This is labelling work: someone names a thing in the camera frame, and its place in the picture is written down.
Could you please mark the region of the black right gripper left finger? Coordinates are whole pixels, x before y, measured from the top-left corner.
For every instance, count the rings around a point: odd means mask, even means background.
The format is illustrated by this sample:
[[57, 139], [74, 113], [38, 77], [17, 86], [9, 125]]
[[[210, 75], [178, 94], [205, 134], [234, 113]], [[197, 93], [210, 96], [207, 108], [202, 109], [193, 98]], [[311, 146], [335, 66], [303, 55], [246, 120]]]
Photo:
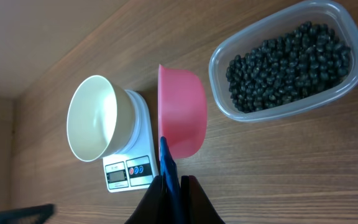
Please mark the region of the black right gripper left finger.
[[163, 177], [154, 178], [142, 200], [125, 224], [161, 224], [163, 223]]

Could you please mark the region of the clear plastic bean container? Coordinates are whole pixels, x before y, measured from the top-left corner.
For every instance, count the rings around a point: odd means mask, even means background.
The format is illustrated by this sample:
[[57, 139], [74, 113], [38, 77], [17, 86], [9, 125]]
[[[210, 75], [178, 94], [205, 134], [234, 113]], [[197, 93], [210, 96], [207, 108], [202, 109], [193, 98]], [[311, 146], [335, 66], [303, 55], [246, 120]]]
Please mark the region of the clear plastic bean container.
[[335, 101], [358, 84], [358, 28], [334, 1], [303, 1], [222, 42], [209, 80], [223, 114], [260, 122]]

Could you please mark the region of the white digital kitchen scale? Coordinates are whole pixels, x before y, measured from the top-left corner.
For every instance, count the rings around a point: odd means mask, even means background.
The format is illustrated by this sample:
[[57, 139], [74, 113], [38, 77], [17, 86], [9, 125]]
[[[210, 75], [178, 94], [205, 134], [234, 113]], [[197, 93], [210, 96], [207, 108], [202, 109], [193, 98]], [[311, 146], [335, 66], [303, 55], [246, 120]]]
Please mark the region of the white digital kitchen scale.
[[159, 175], [147, 103], [135, 91], [126, 93], [134, 105], [135, 126], [128, 144], [103, 158], [106, 187], [111, 193], [147, 189]]

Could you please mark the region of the pink scoop blue handle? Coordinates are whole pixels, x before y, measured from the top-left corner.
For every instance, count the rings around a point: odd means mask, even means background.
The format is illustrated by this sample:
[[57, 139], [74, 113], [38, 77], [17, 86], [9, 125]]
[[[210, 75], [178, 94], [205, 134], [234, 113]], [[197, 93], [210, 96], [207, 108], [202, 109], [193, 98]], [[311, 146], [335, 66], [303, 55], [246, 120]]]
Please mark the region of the pink scoop blue handle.
[[165, 223], [187, 223], [176, 159], [201, 148], [207, 126], [206, 95], [200, 79], [188, 70], [158, 68], [158, 138], [163, 177]]

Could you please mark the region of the white bowl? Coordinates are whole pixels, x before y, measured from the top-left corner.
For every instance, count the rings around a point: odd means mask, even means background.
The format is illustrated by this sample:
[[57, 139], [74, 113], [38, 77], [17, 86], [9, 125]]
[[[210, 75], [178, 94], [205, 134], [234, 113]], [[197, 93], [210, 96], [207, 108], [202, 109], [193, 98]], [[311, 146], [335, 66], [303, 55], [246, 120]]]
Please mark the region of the white bowl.
[[67, 138], [79, 160], [91, 162], [123, 149], [134, 127], [135, 108], [121, 87], [93, 75], [76, 89], [67, 114]]

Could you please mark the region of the black beans in container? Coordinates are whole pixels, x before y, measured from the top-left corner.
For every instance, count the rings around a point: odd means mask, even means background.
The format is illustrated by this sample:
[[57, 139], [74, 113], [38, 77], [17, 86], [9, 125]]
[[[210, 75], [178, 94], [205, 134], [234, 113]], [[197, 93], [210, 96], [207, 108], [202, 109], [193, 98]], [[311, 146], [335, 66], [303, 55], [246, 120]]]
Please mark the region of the black beans in container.
[[242, 113], [305, 99], [340, 84], [349, 74], [350, 56], [334, 29], [306, 21], [229, 62], [230, 98]]

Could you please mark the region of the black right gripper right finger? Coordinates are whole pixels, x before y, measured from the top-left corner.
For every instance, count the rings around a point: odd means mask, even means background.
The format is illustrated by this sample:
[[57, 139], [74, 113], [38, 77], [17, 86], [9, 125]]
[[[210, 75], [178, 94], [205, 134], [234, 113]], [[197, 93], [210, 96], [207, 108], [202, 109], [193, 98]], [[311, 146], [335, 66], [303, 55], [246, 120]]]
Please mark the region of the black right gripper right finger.
[[195, 176], [181, 177], [181, 198], [185, 223], [225, 224]]

